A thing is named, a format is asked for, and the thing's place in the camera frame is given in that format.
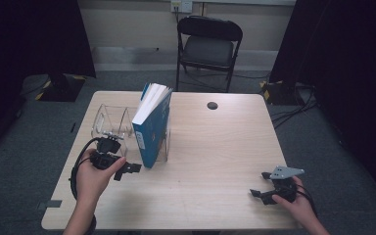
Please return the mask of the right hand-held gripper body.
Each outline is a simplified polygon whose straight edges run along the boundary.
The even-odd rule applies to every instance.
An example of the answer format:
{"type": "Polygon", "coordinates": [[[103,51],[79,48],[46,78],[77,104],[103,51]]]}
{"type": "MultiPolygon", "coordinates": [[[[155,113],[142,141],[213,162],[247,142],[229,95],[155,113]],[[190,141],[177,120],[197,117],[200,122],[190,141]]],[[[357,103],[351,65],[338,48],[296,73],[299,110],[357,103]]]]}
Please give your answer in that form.
{"type": "Polygon", "coordinates": [[[303,174],[305,171],[299,168],[278,165],[271,173],[270,179],[274,186],[272,191],[261,193],[261,200],[265,205],[275,205],[273,195],[278,195],[290,203],[296,200],[297,184],[293,177],[303,174]]]}

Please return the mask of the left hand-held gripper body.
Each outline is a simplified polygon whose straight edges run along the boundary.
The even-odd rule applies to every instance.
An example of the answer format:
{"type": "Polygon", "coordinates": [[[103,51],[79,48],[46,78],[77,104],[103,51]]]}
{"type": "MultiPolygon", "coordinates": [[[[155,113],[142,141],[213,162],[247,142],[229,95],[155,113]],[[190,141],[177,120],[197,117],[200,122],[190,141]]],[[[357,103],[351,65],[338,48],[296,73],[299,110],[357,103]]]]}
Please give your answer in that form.
{"type": "Polygon", "coordinates": [[[91,155],[91,163],[96,168],[107,169],[119,159],[117,156],[121,147],[119,139],[120,137],[112,132],[104,132],[103,136],[97,140],[96,151],[91,155]]]}

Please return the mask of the blue and white book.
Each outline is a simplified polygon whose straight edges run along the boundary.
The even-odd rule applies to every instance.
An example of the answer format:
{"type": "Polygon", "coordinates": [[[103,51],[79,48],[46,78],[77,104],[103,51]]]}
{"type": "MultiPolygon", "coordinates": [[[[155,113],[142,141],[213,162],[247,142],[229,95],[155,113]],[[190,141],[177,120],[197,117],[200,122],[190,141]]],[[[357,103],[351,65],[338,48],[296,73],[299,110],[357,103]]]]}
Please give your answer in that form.
{"type": "Polygon", "coordinates": [[[167,136],[172,89],[147,83],[132,120],[143,166],[152,168],[167,136]]]}

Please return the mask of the clear acrylic book rack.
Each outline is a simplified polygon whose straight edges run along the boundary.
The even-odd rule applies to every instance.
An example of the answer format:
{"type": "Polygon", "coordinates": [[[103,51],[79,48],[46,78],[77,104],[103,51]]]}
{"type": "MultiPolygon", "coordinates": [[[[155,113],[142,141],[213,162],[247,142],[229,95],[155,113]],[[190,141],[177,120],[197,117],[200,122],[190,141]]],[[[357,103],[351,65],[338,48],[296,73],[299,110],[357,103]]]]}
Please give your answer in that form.
{"type": "MultiPolygon", "coordinates": [[[[104,132],[112,132],[120,137],[118,142],[121,144],[117,154],[127,157],[132,163],[143,164],[136,136],[134,133],[132,120],[137,109],[133,107],[114,107],[102,104],[95,116],[91,136],[102,137],[104,132]]],[[[164,163],[167,161],[169,150],[169,120],[167,136],[163,142],[160,154],[156,163],[164,163]]]]}

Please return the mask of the person's left hand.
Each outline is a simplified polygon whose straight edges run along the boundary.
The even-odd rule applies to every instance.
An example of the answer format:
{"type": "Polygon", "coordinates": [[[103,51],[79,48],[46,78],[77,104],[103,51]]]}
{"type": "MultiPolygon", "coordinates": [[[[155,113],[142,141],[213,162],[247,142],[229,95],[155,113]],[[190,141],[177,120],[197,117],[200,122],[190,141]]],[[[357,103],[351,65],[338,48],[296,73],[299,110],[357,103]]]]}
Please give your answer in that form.
{"type": "Polygon", "coordinates": [[[76,190],[79,202],[97,201],[108,186],[111,177],[126,163],[126,158],[119,158],[107,169],[98,169],[89,160],[94,152],[94,149],[86,150],[78,168],[76,190]]]}

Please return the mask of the person's right hand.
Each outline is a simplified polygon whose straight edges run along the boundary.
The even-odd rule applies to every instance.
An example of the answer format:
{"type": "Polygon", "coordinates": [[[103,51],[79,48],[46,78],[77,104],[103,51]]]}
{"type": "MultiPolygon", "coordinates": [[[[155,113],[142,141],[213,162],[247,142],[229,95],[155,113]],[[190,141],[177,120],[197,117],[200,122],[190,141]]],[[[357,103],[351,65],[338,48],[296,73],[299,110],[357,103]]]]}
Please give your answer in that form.
{"type": "Polygon", "coordinates": [[[273,195],[272,200],[287,210],[302,227],[309,227],[317,221],[317,217],[312,210],[310,202],[303,196],[304,191],[304,189],[300,189],[300,193],[297,194],[293,203],[278,195],[273,195]]]}

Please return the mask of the black tape strip on table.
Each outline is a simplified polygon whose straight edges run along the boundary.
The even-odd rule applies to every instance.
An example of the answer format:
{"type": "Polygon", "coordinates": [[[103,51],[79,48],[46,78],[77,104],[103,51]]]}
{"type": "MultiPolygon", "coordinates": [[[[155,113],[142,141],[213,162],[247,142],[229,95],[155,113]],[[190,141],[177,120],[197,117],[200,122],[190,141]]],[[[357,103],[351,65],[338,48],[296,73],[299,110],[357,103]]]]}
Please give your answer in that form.
{"type": "Polygon", "coordinates": [[[62,204],[62,200],[49,200],[49,201],[46,201],[46,202],[40,202],[37,205],[37,208],[40,211],[45,211],[48,208],[59,208],[61,206],[61,204],[62,204]]]}

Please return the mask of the black stand base, striped tape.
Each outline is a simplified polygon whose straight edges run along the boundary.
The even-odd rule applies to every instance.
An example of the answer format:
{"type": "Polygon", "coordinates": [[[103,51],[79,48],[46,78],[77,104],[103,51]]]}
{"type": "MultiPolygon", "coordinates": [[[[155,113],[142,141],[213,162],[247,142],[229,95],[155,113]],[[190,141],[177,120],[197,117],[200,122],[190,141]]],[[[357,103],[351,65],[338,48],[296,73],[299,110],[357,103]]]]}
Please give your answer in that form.
{"type": "Polygon", "coordinates": [[[23,81],[21,95],[34,95],[43,102],[74,102],[85,81],[84,76],[65,73],[30,75],[23,81]]]}
{"type": "Polygon", "coordinates": [[[305,103],[297,87],[288,86],[283,81],[275,83],[263,81],[259,86],[262,97],[269,105],[302,106],[305,103]]]}

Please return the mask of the black curtain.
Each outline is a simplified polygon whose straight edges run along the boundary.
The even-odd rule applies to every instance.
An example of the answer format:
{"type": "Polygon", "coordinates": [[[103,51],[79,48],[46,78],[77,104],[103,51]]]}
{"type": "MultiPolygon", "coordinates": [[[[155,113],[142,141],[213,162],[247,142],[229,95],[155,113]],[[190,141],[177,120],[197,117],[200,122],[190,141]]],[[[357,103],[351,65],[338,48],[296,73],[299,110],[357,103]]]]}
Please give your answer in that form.
{"type": "Polygon", "coordinates": [[[63,73],[95,75],[78,0],[0,0],[0,137],[24,103],[24,79],[63,73]]]}
{"type": "Polygon", "coordinates": [[[376,0],[296,0],[270,79],[314,86],[376,182],[376,0]]]}

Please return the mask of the black folding chair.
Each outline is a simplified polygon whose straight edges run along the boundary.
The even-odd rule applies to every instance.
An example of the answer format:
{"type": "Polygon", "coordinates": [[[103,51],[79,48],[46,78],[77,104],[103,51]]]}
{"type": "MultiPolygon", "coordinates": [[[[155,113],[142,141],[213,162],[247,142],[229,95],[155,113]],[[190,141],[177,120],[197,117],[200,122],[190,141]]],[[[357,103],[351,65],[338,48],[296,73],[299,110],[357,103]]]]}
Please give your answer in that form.
{"type": "Polygon", "coordinates": [[[188,16],[177,23],[176,89],[180,67],[226,72],[228,92],[236,64],[243,30],[229,20],[188,16]]]}

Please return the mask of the white wall outlet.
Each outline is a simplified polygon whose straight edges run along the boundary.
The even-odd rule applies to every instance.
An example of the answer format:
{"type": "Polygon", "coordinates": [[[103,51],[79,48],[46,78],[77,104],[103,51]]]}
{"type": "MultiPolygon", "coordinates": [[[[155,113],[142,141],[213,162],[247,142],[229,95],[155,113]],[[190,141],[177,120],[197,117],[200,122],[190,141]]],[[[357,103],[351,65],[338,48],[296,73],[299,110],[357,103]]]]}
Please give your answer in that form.
{"type": "Polygon", "coordinates": [[[191,14],[193,11],[193,2],[191,0],[171,0],[170,10],[173,13],[191,14]]]}

